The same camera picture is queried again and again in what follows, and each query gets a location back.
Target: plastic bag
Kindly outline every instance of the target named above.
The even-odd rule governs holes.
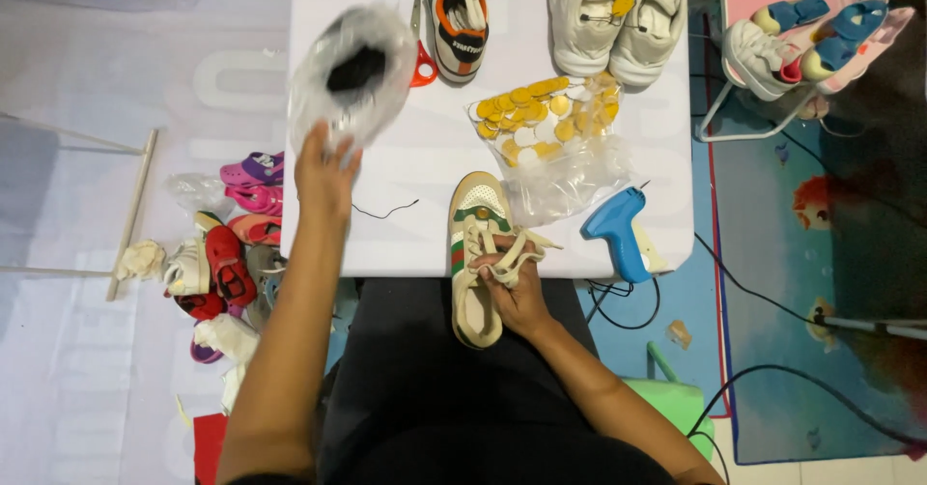
[[[500,161],[515,222],[550,224],[631,181],[631,154],[611,132],[621,87],[608,74],[560,76],[466,107]]]
[[[289,139],[297,153],[320,118],[327,148],[345,136],[369,145],[409,95],[416,41],[408,22],[386,5],[352,7],[312,43],[290,82]]]
[[[175,173],[168,175],[164,189],[190,216],[209,211],[225,220],[235,209],[235,200],[225,196],[225,183],[217,175]]]

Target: black and orange sneaker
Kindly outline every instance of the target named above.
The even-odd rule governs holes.
[[[466,83],[483,63],[490,36],[486,0],[428,0],[435,26],[435,62],[448,81]]]

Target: white sneaker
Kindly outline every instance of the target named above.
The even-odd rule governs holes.
[[[435,26],[435,63],[448,81],[465,83],[483,63],[490,36],[486,0],[428,0]]]
[[[686,0],[634,0],[612,49],[612,76],[628,85],[653,83],[676,48],[688,15]]]
[[[204,295],[210,291],[210,262],[202,239],[186,239],[168,258],[164,283],[174,297]]]
[[[612,14],[615,0],[548,0],[553,61],[570,76],[594,76],[608,66],[625,17]]]
[[[770,36],[750,20],[724,33],[724,58],[762,100],[776,100],[802,79],[798,47]]]

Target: red sandal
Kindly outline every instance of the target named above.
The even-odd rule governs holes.
[[[258,288],[248,275],[241,242],[227,226],[216,226],[206,234],[206,258],[220,297],[235,306],[248,306]]]

